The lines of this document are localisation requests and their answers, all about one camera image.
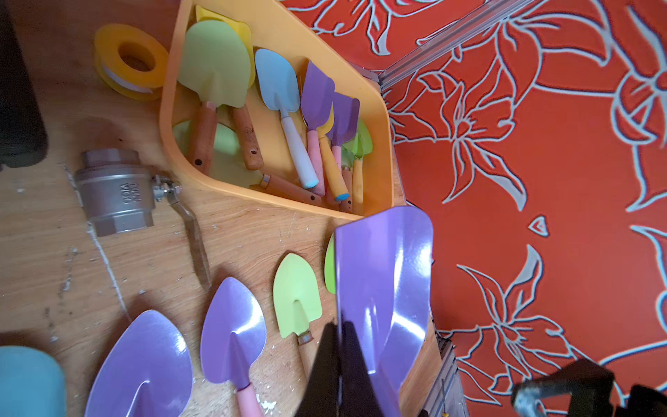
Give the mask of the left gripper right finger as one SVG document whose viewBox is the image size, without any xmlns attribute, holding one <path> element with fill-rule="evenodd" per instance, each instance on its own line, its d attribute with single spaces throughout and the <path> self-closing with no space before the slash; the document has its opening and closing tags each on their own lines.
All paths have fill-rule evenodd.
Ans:
<svg viewBox="0 0 667 417">
<path fill-rule="evenodd" d="M 340 416 L 382 416 L 354 324 L 341 326 Z"/>
</svg>

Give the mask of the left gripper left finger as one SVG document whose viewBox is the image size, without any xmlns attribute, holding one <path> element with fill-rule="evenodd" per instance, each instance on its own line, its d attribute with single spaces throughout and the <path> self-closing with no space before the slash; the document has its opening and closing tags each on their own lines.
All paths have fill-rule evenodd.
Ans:
<svg viewBox="0 0 667 417">
<path fill-rule="evenodd" d="M 339 330 L 330 322 L 323 329 L 306 391 L 295 416 L 339 416 L 341 373 Z"/>
</svg>

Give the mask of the light green shovel wooden handle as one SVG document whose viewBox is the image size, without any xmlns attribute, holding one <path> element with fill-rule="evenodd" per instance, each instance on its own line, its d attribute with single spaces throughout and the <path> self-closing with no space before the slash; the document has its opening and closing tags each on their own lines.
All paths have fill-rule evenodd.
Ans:
<svg viewBox="0 0 667 417">
<path fill-rule="evenodd" d="M 273 297 L 280 335 L 296 338 L 304 373 L 310 375 L 318 349 L 310 324 L 321 318 L 323 309 L 315 272 L 303 257 L 283 257 L 274 276 Z"/>
</svg>

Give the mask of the purple square shovel pink handle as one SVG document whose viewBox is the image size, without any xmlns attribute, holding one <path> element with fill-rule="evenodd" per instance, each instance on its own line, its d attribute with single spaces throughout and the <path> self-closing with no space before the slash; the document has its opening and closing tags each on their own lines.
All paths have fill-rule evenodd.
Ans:
<svg viewBox="0 0 667 417">
<path fill-rule="evenodd" d="M 400 415 L 401 386 L 427 336 L 433 245 L 429 216 L 411 206 L 335 231 L 338 316 L 354 325 L 385 416 Z"/>
</svg>

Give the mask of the blue shovel white handle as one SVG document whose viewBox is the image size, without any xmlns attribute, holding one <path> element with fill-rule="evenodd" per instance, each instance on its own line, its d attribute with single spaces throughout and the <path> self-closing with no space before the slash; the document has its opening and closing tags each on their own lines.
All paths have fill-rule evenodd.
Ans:
<svg viewBox="0 0 667 417">
<path fill-rule="evenodd" d="M 1 415 L 65 416 L 67 394 L 62 367 L 32 347 L 1 347 Z"/>
</svg>

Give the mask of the yellow square shovel yellow handle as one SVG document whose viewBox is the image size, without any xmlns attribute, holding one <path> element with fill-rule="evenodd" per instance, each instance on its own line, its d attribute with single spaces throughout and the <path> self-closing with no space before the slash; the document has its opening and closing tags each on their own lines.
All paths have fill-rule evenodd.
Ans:
<svg viewBox="0 0 667 417">
<path fill-rule="evenodd" d="M 341 203 L 349 198 L 349 192 L 327 137 L 328 132 L 330 132 L 335 123 L 335 113 L 333 110 L 334 108 L 330 107 L 328 120 L 321 127 L 317 128 L 316 131 L 319 137 L 321 159 L 324 175 L 328 183 L 328 192 L 337 203 Z"/>
</svg>

